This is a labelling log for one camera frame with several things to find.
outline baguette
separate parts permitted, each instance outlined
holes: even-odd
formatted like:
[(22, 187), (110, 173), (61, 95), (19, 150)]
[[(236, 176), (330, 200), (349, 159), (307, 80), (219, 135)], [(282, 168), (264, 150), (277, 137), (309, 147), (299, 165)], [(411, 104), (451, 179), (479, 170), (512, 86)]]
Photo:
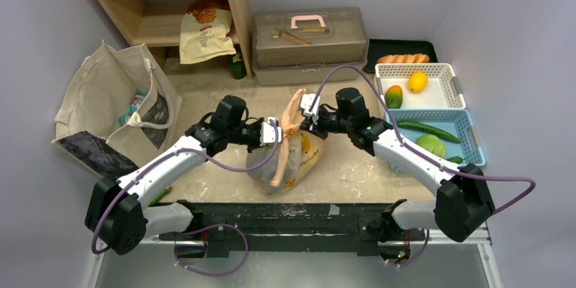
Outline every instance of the baguette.
[(380, 57), (376, 64), (397, 64), (397, 63), (413, 63), (413, 62), (430, 62), (430, 57), (426, 54), (415, 55), (387, 55)]

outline green vegetable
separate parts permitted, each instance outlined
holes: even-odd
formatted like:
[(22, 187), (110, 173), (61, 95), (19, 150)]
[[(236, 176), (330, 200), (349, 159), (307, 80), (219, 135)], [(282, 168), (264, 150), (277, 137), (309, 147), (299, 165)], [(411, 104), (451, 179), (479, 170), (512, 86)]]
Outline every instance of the green vegetable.
[(437, 136), (443, 140), (446, 140), (448, 142), (453, 142), (453, 143), (462, 142), (462, 141), (460, 141), (459, 138), (455, 137), (454, 135), (450, 134), (449, 132), (446, 132), (445, 130), (441, 130), (441, 129), (436, 128), (434, 126), (430, 126), (430, 125), (426, 125), (426, 124), (422, 124), (422, 123), (418, 123), (418, 122), (413, 122), (412, 120), (401, 120), (396, 124), (400, 128), (407, 128), (409, 130), (417, 130), (419, 132), (434, 134), (435, 136)]
[(426, 151), (430, 152), (434, 156), (444, 158), (446, 155), (446, 146), (437, 136), (432, 134), (426, 134), (418, 137), (416, 144), (423, 147)]
[(453, 163), (455, 163), (455, 164), (461, 164), (461, 163), (464, 162), (464, 159), (462, 159), (462, 157), (458, 157), (458, 156), (451, 157), (451, 158), (448, 158), (448, 159), (446, 159), (446, 160), (447, 160), (447, 161), (450, 161), (450, 162), (453, 162)]
[(151, 202), (150, 204), (148, 204), (148, 206), (155, 206), (158, 202), (160, 202), (160, 200), (165, 197), (166, 195), (168, 195), (168, 193), (170, 193), (172, 191), (172, 187), (168, 186), (166, 188), (164, 188), (162, 190), (162, 192), (160, 192), (160, 194), (158, 194), (158, 196), (156, 196)]

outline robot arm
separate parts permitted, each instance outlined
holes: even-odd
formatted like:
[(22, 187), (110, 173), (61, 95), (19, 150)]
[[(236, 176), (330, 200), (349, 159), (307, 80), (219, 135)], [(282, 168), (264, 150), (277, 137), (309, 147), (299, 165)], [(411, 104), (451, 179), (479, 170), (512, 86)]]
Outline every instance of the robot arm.
[[(247, 115), (247, 110), (241, 98), (226, 96), (214, 113), (190, 127), (172, 147), (144, 167), (117, 180), (102, 178), (94, 186), (85, 225), (94, 232), (102, 221), (98, 237), (119, 255), (134, 249), (145, 237), (186, 231), (194, 215), (182, 204), (147, 206), (165, 187), (223, 151), (228, 143), (246, 145), (252, 151), (273, 144), (275, 139), (281, 141), (281, 128), (276, 127), (274, 133), (270, 124), (277, 123), (274, 118), (246, 124), (242, 115), (245, 111)], [(127, 187), (101, 220), (112, 200)]]
[[(313, 100), (313, 94), (307, 94), (302, 99), (300, 108), (306, 117), (302, 130), (322, 138), (329, 132), (347, 134), (355, 147), (400, 166), (436, 197), (431, 201), (400, 200), (390, 206), (382, 214), (386, 224), (382, 228), (383, 240), (402, 230), (428, 228), (440, 229), (452, 240), (463, 242), (494, 213), (494, 203), (485, 181), (450, 174), (406, 149), (404, 143), (410, 142), (407, 138), (401, 136), (398, 139), (392, 125), (380, 118), (370, 117), (358, 89), (338, 91), (338, 108), (331, 111), (324, 105), (319, 106), (318, 101), (311, 107)], [(415, 144), (411, 146), (447, 168), (483, 175), (474, 164), (459, 167)]]

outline canvas tote bag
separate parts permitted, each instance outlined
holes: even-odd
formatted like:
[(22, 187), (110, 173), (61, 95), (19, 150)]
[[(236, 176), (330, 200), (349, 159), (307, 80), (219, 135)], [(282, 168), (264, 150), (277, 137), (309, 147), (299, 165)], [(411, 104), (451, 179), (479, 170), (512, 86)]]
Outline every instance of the canvas tote bag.
[[(147, 96), (121, 126), (118, 118), (137, 89)], [(52, 143), (98, 174), (118, 178), (170, 146), (181, 103), (145, 44), (116, 51), (103, 42), (72, 79)]]

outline cucumber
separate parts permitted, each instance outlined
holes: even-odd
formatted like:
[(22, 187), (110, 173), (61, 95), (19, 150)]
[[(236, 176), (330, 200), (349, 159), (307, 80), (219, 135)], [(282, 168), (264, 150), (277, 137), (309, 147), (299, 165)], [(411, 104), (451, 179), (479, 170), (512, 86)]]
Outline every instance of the cucumber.
[(437, 137), (439, 137), (445, 141), (448, 141), (448, 142), (453, 142), (453, 143), (462, 142), (459, 138), (455, 137), (454, 135), (450, 134), (449, 132), (446, 132), (445, 130), (441, 130), (441, 129), (436, 128), (434, 126), (430, 126), (430, 125), (426, 125), (426, 124), (422, 124), (422, 123), (418, 123), (418, 122), (413, 122), (412, 120), (401, 120), (401, 121), (397, 122), (396, 125), (398, 125), (398, 127), (400, 127), (400, 128), (406, 128), (408, 130), (417, 130), (419, 132), (434, 134)]
[(455, 157), (451, 157), (451, 158), (446, 159), (446, 161), (450, 161), (450, 162), (453, 162), (455, 164), (461, 164), (464, 162), (464, 159), (462, 159), (462, 157), (455, 156)]

